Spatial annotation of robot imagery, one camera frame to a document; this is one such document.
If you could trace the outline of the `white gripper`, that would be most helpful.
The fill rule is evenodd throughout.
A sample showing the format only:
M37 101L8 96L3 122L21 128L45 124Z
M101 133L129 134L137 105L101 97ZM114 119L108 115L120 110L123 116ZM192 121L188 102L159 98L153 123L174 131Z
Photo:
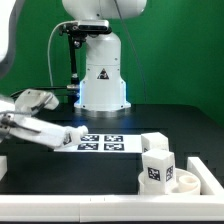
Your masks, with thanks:
M54 110L59 101L52 92L27 89L15 101L13 136L56 148L62 145L66 130L59 125L35 118L42 108Z

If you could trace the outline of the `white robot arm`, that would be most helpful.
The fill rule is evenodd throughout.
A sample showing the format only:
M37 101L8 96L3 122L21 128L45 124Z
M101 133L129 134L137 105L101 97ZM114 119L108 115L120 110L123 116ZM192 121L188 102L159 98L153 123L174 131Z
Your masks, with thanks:
M15 56L16 25L25 0L0 0L0 78L10 70ZM86 47L86 75L80 86L79 111L112 114L126 110L126 83L120 76L121 42L112 32L111 19L131 18L143 12L147 0L62 0L73 17L58 25L71 36L70 45ZM58 100L50 92L27 89L17 100L0 96L0 142L9 136L64 148L81 143L85 126L62 127L39 120L42 108L53 109Z

